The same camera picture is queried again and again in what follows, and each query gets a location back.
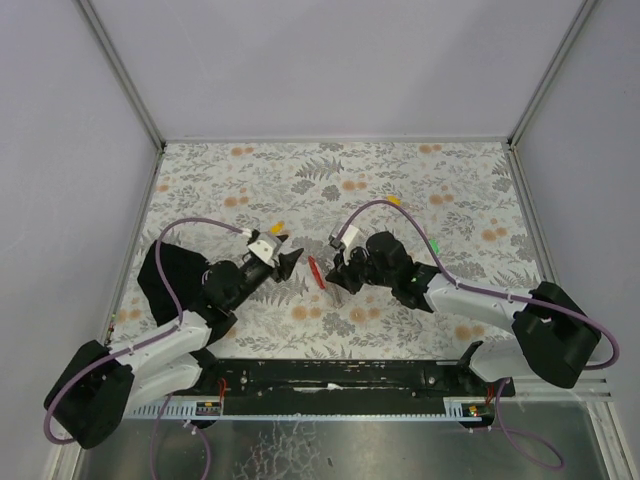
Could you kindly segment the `green tag key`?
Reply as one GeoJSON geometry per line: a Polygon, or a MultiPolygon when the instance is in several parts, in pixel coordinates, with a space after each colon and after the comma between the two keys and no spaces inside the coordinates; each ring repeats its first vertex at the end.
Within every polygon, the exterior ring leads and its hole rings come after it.
{"type": "Polygon", "coordinates": [[[439,248],[439,244],[437,243],[437,241],[435,239],[431,239],[429,241],[431,248],[433,249],[433,251],[436,253],[436,255],[439,255],[440,253],[440,248],[439,248]]]}

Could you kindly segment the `aluminium frame posts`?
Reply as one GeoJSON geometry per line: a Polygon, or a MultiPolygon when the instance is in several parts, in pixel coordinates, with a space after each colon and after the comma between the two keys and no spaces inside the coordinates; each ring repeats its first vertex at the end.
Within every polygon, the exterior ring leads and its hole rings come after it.
{"type": "Polygon", "coordinates": [[[156,146],[504,140],[594,1],[82,1],[156,146]]]}

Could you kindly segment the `red grey key organizer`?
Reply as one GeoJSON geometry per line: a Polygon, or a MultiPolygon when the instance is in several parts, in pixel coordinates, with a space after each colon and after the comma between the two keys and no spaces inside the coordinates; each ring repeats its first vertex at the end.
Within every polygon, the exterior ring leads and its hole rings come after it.
{"type": "Polygon", "coordinates": [[[322,269],[320,268],[319,263],[316,261],[316,259],[313,256],[308,257],[308,264],[318,287],[331,297],[332,305],[336,309],[342,308],[344,306],[344,303],[337,290],[337,287],[332,283],[329,283],[325,279],[325,275],[322,269]]]}

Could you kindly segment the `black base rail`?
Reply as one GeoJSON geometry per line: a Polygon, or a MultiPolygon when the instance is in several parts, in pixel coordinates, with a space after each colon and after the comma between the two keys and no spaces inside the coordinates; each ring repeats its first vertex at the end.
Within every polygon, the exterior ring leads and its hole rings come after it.
{"type": "Polygon", "coordinates": [[[512,386],[481,379],[460,360],[223,359],[198,353],[204,365],[183,393],[218,397],[228,416],[442,415],[447,399],[482,404],[512,386]]]}

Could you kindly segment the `floral table mat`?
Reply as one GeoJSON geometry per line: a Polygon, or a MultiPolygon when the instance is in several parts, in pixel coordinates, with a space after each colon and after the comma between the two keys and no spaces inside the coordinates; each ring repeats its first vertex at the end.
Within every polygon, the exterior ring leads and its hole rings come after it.
{"type": "Polygon", "coordinates": [[[154,319],[137,282],[162,238],[210,261],[239,261],[235,229],[285,222],[286,251],[303,248],[292,277],[265,282],[238,310],[213,353],[230,358],[456,359],[505,331],[451,314],[401,306],[387,289],[338,290],[336,309],[309,268],[332,265],[328,238],[345,220],[364,235],[390,231],[417,261],[495,287],[540,282],[534,244],[498,142],[173,143],[166,150],[137,241],[111,337],[131,340],[154,319]],[[389,195],[419,205],[411,212],[389,195]],[[435,239],[440,253],[431,248],[435,239]]]}

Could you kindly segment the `black cloth cap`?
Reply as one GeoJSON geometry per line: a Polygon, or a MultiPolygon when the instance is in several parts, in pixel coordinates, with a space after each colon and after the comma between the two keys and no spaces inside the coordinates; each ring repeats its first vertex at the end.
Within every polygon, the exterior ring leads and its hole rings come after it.
{"type": "MultiPolygon", "coordinates": [[[[137,282],[147,299],[156,325],[162,326],[176,319],[178,311],[158,271],[156,244],[157,241],[154,241],[147,251],[137,282]]],[[[200,253],[161,242],[160,266],[182,310],[186,311],[202,290],[202,277],[209,268],[207,259],[200,253]]]]}

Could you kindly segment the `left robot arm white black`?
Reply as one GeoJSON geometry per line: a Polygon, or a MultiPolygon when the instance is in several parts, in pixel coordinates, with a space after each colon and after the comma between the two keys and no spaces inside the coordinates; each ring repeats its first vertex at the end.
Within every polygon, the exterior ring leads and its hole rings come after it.
{"type": "Polygon", "coordinates": [[[253,230],[242,264],[209,263],[194,251],[156,240],[138,275],[157,327],[110,346],[96,340],[74,354],[44,400],[44,432],[55,444],[57,422],[68,442],[102,443],[131,409],[199,383],[207,347],[235,325],[236,310],[264,282],[288,280],[301,249],[281,248],[284,235],[253,230]]]}

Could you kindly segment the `orange tag key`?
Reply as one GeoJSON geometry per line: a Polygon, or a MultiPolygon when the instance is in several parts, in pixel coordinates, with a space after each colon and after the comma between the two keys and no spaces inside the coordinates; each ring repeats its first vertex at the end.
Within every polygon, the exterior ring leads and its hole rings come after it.
{"type": "Polygon", "coordinates": [[[279,221],[270,228],[270,232],[274,235],[280,235],[286,233],[285,222],[279,221]]]}

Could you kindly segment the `yellow tag key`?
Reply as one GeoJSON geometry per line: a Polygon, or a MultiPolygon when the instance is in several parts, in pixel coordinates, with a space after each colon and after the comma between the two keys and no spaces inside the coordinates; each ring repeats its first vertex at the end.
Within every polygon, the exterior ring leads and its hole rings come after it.
{"type": "Polygon", "coordinates": [[[396,205],[396,206],[400,206],[403,209],[407,210],[407,211],[411,211],[411,212],[416,212],[419,211],[421,209],[421,207],[415,203],[411,203],[411,202],[406,202],[405,200],[402,200],[399,197],[396,197],[394,195],[389,195],[386,197],[386,200],[389,201],[390,203],[396,205]]]}

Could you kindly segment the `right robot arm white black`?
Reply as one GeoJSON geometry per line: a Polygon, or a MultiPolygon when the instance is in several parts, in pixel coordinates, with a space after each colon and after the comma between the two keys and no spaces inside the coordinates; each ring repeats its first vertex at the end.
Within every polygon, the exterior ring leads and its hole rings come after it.
{"type": "Polygon", "coordinates": [[[470,355],[470,370],[487,382],[535,375],[570,389],[602,337],[553,283],[516,292],[466,284],[413,260],[390,232],[376,233],[363,245],[358,236],[356,228],[341,238],[330,236],[337,253],[327,281],[352,295],[364,285],[385,287],[406,308],[468,317],[510,333],[510,339],[483,342],[470,355]]]}

